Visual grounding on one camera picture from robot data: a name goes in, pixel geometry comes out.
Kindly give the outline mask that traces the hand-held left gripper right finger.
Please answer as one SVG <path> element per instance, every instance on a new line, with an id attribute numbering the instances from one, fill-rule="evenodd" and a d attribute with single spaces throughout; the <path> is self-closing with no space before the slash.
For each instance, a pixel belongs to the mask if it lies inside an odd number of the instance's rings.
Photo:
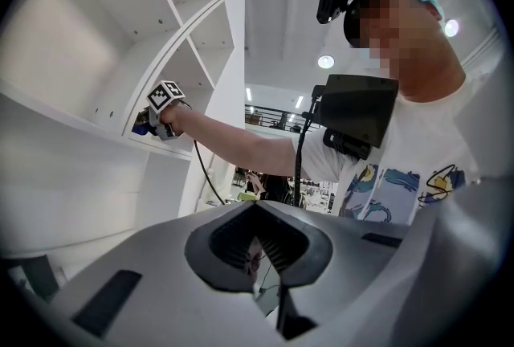
<path id="1" fill-rule="evenodd" d="M 256 347 L 397 347 L 406 298 L 391 271 L 406 228 L 255 204 L 255 224 L 278 275 L 275 322 L 255 322 Z"/>

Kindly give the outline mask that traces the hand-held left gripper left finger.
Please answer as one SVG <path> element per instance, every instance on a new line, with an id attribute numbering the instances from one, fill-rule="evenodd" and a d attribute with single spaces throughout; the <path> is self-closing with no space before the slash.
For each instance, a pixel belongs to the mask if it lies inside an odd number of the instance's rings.
<path id="1" fill-rule="evenodd" d="M 141 279 L 106 332 L 117 347 L 282 347 L 250 293 L 218 292 L 191 270 L 186 240 L 234 206 L 140 230 L 70 280 L 51 307 L 71 319 L 118 271 Z"/>

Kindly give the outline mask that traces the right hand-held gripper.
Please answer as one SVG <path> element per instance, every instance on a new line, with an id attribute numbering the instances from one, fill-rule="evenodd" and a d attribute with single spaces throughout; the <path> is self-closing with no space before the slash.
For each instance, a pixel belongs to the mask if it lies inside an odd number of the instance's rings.
<path id="1" fill-rule="evenodd" d="M 161 113 L 170 105 L 185 99 L 185 94 L 174 81 L 160 80 L 146 96 L 149 103 L 149 125 L 154 128 L 155 136 L 162 141 L 177 138 L 170 124 L 161 122 Z"/>

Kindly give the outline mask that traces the white desk with shelving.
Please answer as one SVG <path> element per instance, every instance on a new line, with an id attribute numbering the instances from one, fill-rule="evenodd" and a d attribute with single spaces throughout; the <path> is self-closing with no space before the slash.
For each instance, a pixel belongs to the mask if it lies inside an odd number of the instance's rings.
<path id="1" fill-rule="evenodd" d="M 243 123 L 244 0 L 15 0 L 0 26 L 0 255 L 81 258 L 196 210 L 207 150 L 131 128 L 157 81 Z"/>

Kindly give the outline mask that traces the person's right forearm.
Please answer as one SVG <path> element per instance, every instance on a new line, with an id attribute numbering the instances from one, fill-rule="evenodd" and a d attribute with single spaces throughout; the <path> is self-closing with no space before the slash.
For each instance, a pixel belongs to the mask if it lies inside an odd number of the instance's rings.
<path id="1" fill-rule="evenodd" d="M 276 176 L 295 174 L 296 151 L 290 138 L 261 137 L 178 105 L 167 107 L 161 122 L 238 167 Z"/>

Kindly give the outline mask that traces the black railing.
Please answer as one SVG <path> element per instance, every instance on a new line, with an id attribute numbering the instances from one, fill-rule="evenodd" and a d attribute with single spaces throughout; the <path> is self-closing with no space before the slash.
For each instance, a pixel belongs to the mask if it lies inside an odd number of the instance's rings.
<path id="1" fill-rule="evenodd" d="M 300 113 L 250 104 L 244 106 L 244 116 L 245 123 L 248 125 L 256 125 L 290 133 L 300 133 L 305 123 L 305 119 Z"/>

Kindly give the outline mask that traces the black chest-mounted device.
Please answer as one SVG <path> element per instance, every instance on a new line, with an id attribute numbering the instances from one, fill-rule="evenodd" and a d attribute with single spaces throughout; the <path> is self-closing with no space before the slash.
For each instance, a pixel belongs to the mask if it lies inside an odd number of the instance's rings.
<path id="1" fill-rule="evenodd" d="M 312 90 L 311 106 L 296 150 L 293 205 L 300 205 L 302 148 L 312 123 L 326 128 L 325 144 L 356 159 L 368 158 L 386 134 L 398 95 L 398 81 L 372 76 L 330 75 Z"/>

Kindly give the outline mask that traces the person's white printed shirt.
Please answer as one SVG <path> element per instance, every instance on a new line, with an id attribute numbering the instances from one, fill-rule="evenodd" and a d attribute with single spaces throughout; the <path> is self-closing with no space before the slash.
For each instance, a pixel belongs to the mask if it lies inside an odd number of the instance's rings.
<path id="1" fill-rule="evenodd" d="M 300 146 L 302 172 L 314 182 L 335 182 L 337 214 L 409 225 L 418 210 L 448 198 L 479 171 L 455 117 L 481 85 L 465 79 L 449 96 L 415 103 L 399 96 L 385 137 L 366 159 L 338 153 L 323 142 L 324 129 Z"/>

